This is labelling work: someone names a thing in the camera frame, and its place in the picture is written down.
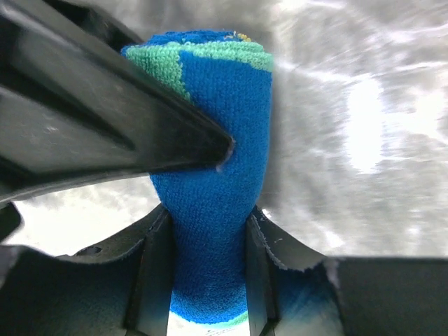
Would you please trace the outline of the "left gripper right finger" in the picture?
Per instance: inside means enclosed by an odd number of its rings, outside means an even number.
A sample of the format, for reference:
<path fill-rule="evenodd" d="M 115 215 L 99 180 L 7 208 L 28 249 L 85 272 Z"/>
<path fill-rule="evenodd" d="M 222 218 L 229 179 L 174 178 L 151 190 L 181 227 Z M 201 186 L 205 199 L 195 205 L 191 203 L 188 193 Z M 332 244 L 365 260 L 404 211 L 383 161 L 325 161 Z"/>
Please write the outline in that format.
<path fill-rule="evenodd" d="M 255 207 L 246 222 L 249 330 L 312 330 L 307 324 L 326 300 L 322 261 Z"/>

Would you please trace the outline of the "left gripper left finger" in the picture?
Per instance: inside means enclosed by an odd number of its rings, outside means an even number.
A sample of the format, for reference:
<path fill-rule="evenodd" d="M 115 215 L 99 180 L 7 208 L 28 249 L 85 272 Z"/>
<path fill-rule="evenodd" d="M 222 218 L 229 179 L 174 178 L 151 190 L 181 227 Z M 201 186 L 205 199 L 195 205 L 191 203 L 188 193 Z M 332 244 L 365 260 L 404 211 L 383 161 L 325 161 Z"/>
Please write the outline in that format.
<path fill-rule="evenodd" d="M 168 211 L 157 205 L 118 233 L 61 260 L 106 264 L 137 260 L 124 326 L 129 333 L 167 332 L 174 280 L 174 237 Z"/>

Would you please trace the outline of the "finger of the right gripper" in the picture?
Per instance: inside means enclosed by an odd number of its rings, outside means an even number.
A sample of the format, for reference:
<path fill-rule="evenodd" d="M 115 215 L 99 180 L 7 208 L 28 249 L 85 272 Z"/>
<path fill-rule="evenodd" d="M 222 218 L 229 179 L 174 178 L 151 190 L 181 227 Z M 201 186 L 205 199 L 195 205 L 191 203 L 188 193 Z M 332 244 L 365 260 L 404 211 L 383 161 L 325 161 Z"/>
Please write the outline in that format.
<path fill-rule="evenodd" d="M 104 10 L 1 2 L 1 202 L 135 174 L 215 167 L 232 137 L 125 59 Z"/>

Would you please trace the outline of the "blue green crocodile towel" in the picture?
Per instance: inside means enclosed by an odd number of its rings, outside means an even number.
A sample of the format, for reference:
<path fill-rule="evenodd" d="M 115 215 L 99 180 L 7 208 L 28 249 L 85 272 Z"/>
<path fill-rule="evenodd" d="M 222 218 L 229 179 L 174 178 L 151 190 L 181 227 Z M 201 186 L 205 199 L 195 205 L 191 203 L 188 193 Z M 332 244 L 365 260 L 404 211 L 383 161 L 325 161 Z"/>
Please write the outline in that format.
<path fill-rule="evenodd" d="M 230 326 L 247 315 L 245 222 L 268 161 L 273 58 L 233 31 L 169 31 L 122 55 L 190 100 L 235 145 L 219 168 L 154 174 L 174 221 L 176 270 L 171 310 L 205 325 Z"/>

